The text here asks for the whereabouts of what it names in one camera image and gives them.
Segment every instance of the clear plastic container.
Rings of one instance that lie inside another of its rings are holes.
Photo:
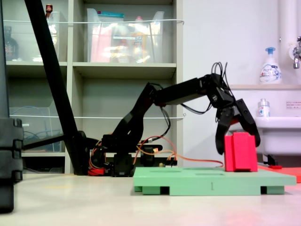
[[[50,107],[10,107],[9,114],[11,118],[22,120],[24,130],[24,143],[38,141],[40,139],[62,134],[62,127],[54,102]],[[49,145],[27,150],[26,152],[63,152],[63,143],[56,142]]]
[[[67,61],[67,24],[56,22],[66,22],[60,12],[52,12],[48,26],[55,46],[56,55],[59,61]],[[18,53],[11,57],[12,61],[35,61],[42,62],[39,47],[32,29],[31,23],[24,22],[4,22],[5,27],[11,27],[11,38],[18,46]]]
[[[164,12],[157,12],[154,20],[163,16]],[[88,22],[101,22],[92,8],[87,9],[87,18]],[[88,62],[164,63],[162,21],[117,23],[120,21],[123,19],[113,17],[106,20],[112,23],[88,24]]]

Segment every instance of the white label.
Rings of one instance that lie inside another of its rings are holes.
[[[261,82],[270,82],[281,79],[282,73],[280,68],[276,65],[265,65],[261,70],[261,75],[259,77]]]
[[[135,37],[121,37],[121,36],[113,36],[113,39],[126,39],[126,40],[135,40]]]
[[[258,108],[259,117],[270,117],[269,106],[260,106]]]
[[[286,108],[287,109],[301,109],[301,101],[287,101]]]

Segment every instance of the small white bottle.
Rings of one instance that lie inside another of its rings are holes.
[[[259,117],[270,117],[270,111],[269,111],[269,101],[266,99],[260,99],[260,102],[258,102],[258,116]]]
[[[261,74],[259,77],[260,84],[281,84],[282,83],[282,73],[279,65],[276,63],[273,51],[276,49],[274,47],[266,48],[265,51],[268,52],[267,62],[263,65]]]

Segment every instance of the white sink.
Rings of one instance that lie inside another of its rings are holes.
[[[261,144],[258,153],[274,155],[301,155],[301,117],[256,117]],[[241,131],[239,123],[229,132]]]

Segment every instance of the green platform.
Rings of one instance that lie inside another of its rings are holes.
[[[135,191],[143,194],[284,194],[285,185],[296,185],[296,177],[267,170],[234,173],[224,168],[137,167],[134,174]]]

